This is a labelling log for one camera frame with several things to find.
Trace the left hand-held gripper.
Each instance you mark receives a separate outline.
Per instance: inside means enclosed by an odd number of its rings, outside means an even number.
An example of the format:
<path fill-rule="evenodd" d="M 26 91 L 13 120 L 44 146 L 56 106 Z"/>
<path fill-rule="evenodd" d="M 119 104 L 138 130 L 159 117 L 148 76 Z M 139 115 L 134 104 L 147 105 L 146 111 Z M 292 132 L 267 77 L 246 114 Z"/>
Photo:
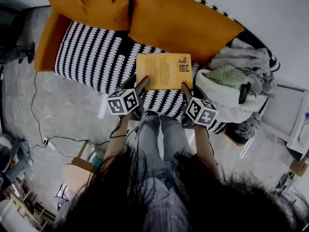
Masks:
<path fill-rule="evenodd" d="M 124 81 L 120 88 L 107 97 L 108 108 L 112 115 L 125 116 L 132 114 L 132 119 L 141 119 L 144 109 L 142 108 L 142 96 L 148 90 L 150 77 L 145 76 L 135 87 L 136 75 Z"/>

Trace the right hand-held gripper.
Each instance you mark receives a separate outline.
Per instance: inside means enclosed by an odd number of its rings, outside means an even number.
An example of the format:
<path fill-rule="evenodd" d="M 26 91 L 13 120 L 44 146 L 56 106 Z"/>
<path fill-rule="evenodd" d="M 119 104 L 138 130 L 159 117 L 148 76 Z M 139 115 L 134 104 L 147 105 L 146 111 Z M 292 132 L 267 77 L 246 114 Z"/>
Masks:
<path fill-rule="evenodd" d="M 188 103 L 184 106 L 184 116 L 194 124 L 209 128 L 219 113 L 214 104 L 204 100 L 207 96 L 198 86 L 193 87 L 194 97 L 184 82 L 182 82 L 181 91 L 183 99 Z"/>

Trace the yellow book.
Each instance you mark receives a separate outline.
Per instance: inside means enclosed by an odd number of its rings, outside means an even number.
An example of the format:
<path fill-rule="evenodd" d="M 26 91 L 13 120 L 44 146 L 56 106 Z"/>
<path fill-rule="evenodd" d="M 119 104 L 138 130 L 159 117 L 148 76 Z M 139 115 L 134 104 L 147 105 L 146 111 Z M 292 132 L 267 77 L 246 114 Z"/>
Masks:
<path fill-rule="evenodd" d="M 138 54 L 136 79 L 150 78 L 149 90 L 181 89 L 185 83 L 193 88 L 193 72 L 190 54 L 151 53 Z"/>

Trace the orange sofa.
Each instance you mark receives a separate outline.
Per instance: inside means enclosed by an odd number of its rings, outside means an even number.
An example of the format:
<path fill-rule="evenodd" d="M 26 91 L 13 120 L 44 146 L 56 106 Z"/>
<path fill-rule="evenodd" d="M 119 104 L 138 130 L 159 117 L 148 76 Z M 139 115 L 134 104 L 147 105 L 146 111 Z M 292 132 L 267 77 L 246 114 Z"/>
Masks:
<path fill-rule="evenodd" d="M 132 13 L 133 13 L 133 0 L 129 0 L 129 16 L 132 22 Z M 235 19 L 228 17 L 233 21 L 239 23 Z M 34 68 L 37 72 L 54 72 L 55 63 L 57 54 L 59 51 L 59 47 L 63 41 L 64 35 L 68 29 L 70 23 L 74 21 L 71 20 L 62 14 L 56 12 L 54 9 L 52 11 L 51 16 L 48 19 L 48 22 L 44 28 L 42 33 L 36 54 L 35 54 L 35 62 Z M 244 31 L 241 32 L 237 37 L 243 42 L 253 46 L 255 49 L 266 48 L 270 57 L 269 66 L 271 72 L 274 74 L 277 72 L 281 64 L 277 60 L 277 58 L 271 53 L 271 51 L 250 31 L 248 31 L 244 27 Z M 232 40 L 226 44 L 226 46 L 230 46 Z M 202 65 L 196 62 L 193 62 L 193 72 L 197 73 L 199 70 L 206 68 L 207 64 Z"/>

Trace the person's right forearm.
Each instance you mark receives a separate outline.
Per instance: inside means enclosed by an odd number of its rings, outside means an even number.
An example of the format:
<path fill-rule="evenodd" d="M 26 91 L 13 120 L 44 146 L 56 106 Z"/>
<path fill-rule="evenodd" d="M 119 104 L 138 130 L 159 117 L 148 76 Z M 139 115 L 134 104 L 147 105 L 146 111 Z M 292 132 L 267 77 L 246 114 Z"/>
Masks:
<path fill-rule="evenodd" d="M 201 125 L 193 126 L 195 132 L 195 141 L 197 148 L 197 156 L 208 165 L 217 179 L 220 178 L 218 165 L 214 157 L 214 153 L 209 141 L 208 131 Z"/>

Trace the person's left forearm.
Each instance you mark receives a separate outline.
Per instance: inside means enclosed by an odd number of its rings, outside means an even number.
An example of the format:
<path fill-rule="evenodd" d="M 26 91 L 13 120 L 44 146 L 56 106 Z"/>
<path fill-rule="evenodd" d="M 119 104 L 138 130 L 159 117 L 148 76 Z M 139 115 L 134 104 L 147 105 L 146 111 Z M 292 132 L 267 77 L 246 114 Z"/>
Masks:
<path fill-rule="evenodd" d="M 116 126 L 112 135 L 127 134 L 127 128 L 128 128 L 128 123 L 129 123 L 130 119 L 131 119 L 131 113 L 123 116 L 120 119 L 119 126 Z M 119 152 L 121 152 L 124 148 L 125 140 L 126 140 L 126 137 L 110 139 L 103 159 L 105 160 L 109 157 L 113 157 L 113 156 L 119 154 Z"/>

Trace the black-and-white striped cushion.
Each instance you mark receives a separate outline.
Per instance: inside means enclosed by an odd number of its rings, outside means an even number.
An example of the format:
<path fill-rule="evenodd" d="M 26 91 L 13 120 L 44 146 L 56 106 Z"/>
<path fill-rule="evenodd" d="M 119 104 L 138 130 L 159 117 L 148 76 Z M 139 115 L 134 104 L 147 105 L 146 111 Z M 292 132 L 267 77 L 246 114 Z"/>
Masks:
<path fill-rule="evenodd" d="M 195 1 L 229 17 L 205 0 Z M 153 53 L 165 51 L 137 43 L 127 31 L 98 29 L 72 21 L 59 47 L 54 72 L 100 93 L 110 94 L 136 73 L 138 54 Z M 146 115 L 152 111 L 181 120 L 180 90 L 148 90 L 144 99 Z"/>

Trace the wooden coffee table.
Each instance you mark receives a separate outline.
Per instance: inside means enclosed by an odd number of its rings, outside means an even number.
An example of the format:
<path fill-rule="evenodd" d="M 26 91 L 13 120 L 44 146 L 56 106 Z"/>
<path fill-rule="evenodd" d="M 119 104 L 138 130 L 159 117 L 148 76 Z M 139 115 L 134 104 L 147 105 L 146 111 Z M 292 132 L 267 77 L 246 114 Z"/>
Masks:
<path fill-rule="evenodd" d="M 63 167 L 63 182 L 73 193 L 77 193 L 87 183 L 97 166 L 82 159 L 75 157 L 71 163 Z"/>

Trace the green knitted cloth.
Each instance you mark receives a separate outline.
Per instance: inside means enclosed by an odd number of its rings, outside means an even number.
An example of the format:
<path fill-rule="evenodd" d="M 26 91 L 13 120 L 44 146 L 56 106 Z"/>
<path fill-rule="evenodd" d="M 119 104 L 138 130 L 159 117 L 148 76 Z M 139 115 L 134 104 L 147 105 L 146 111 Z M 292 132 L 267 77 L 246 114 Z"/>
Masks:
<path fill-rule="evenodd" d="M 205 74 L 205 76 L 219 85 L 238 90 L 240 90 L 242 85 L 246 85 L 249 82 L 244 72 L 231 65 L 219 67 Z"/>

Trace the white fleece blanket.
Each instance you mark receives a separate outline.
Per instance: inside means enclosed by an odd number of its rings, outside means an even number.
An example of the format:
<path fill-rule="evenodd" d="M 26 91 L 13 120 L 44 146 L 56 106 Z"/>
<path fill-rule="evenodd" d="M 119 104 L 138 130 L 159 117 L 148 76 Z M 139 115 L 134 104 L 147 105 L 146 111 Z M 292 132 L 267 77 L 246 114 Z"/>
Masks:
<path fill-rule="evenodd" d="M 265 95 L 248 95 L 243 104 L 239 104 L 240 91 L 222 86 L 208 79 L 209 70 L 201 69 L 196 74 L 196 86 L 211 100 L 218 110 L 217 120 L 225 123 L 241 123 L 257 112 L 267 101 Z"/>

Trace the black remote control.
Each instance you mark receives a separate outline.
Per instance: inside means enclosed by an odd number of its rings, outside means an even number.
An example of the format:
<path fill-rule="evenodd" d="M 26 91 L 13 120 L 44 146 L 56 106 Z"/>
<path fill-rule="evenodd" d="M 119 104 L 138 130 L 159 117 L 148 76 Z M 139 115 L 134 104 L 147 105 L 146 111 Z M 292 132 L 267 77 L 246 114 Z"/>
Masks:
<path fill-rule="evenodd" d="M 249 94 L 251 88 L 251 83 L 248 82 L 247 84 L 242 84 L 240 86 L 240 92 L 239 92 L 239 104 L 243 104 L 246 101 L 246 98 Z"/>

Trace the person's grey jeans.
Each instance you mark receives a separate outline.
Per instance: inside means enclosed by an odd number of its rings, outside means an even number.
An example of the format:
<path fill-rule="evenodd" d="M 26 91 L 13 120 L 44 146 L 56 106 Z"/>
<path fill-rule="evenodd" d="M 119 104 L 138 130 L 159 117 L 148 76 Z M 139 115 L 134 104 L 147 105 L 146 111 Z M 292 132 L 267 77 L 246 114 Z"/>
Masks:
<path fill-rule="evenodd" d="M 139 169 L 145 178 L 171 177 L 177 153 L 193 154 L 179 121 L 168 116 L 150 115 L 143 119 L 133 143 L 138 152 Z"/>

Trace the grey crumpled blanket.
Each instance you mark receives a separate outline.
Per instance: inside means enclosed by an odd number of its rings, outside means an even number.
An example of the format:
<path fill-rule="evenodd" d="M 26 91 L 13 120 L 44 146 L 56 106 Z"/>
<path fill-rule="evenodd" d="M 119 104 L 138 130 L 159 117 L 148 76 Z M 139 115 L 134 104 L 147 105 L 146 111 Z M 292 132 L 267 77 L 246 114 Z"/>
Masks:
<path fill-rule="evenodd" d="M 246 75 L 251 84 L 251 94 L 263 94 L 274 98 L 274 74 L 269 66 L 270 57 L 266 48 L 255 49 L 253 46 L 234 38 L 230 46 L 226 46 L 214 56 L 208 64 L 210 70 L 232 66 Z"/>

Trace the grey speckled cushion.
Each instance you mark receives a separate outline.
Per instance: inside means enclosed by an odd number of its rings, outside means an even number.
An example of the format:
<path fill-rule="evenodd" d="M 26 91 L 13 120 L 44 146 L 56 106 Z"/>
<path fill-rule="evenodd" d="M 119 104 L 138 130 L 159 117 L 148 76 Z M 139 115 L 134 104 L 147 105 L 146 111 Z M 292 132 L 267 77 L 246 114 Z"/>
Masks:
<path fill-rule="evenodd" d="M 247 120 L 239 124 L 230 123 L 225 130 L 225 134 L 237 145 L 244 145 L 255 136 L 260 120 L 259 113 L 253 112 Z"/>

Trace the large orange cushion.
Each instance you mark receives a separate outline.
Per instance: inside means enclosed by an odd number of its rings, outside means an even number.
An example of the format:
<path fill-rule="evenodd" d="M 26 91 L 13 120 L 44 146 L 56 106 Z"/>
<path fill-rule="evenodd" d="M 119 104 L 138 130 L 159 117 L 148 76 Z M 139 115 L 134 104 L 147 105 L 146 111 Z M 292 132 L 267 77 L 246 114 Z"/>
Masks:
<path fill-rule="evenodd" d="M 205 65 L 244 27 L 194 0 L 133 0 L 129 36 Z"/>

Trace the orange zippered cushion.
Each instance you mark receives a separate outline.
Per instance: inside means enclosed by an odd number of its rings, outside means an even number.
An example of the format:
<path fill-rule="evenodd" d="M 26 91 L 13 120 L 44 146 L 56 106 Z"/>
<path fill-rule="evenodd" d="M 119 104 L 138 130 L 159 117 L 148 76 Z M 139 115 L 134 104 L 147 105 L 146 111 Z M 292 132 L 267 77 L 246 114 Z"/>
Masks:
<path fill-rule="evenodd" d="M 63 16 L 87 26 L 114 31 L 130 29 L 129 0 L 48 0 Z"/>

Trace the white side cabinet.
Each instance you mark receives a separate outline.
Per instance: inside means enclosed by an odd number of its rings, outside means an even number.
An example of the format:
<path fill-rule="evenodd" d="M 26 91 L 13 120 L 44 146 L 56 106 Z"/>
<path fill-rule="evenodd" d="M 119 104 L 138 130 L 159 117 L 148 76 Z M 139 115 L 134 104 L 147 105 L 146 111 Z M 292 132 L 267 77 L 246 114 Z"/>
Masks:
<path fill-rule="evenodd" d="M 286 142 L 286 146 L 302 155 L 309 150 L 309 91 L 286 87 L 275 88 L 269 99 L 261 126 Z"/>

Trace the white power strip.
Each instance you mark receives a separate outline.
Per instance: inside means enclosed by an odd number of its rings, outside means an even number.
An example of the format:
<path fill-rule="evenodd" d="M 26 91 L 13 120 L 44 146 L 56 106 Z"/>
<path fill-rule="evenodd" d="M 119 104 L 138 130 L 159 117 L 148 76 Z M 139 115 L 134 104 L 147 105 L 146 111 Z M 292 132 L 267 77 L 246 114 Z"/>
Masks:
<path fill-rule="evenodd" d="M 53 151 L 56 151 L 56 144 L 54 144 L 51 139 L 48 139 L 47 137 L 44 137 L 44 141 L 43 141 L 44 145 L 46 147 L 49 147 L 50 149 L 52 149 Z"/>

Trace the person's striped blue shirt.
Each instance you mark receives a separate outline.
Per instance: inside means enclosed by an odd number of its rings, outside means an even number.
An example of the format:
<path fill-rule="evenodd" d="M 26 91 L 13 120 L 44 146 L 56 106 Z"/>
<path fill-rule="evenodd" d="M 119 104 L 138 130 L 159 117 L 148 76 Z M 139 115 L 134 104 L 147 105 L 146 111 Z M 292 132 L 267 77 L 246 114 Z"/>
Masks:
<path fill-rule="evenodd" d="M 147 179 L 147 192 L 151 198 L 145 217 L 143 232 L 191 232 L 188 212 L 174 188 L 157 178 Z"/>

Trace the cardboard box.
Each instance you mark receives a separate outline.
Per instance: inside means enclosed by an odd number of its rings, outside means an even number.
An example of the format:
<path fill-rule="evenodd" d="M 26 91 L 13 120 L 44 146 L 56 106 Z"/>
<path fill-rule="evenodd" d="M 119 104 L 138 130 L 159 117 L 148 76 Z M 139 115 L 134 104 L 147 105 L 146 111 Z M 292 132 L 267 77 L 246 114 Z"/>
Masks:
<path fill-rule="evenodd" d="M 309 155 L 304 156 L 300 161 L 294 160 L 290 170 L 297 176 L 302 177 L 309 167 Z"/>

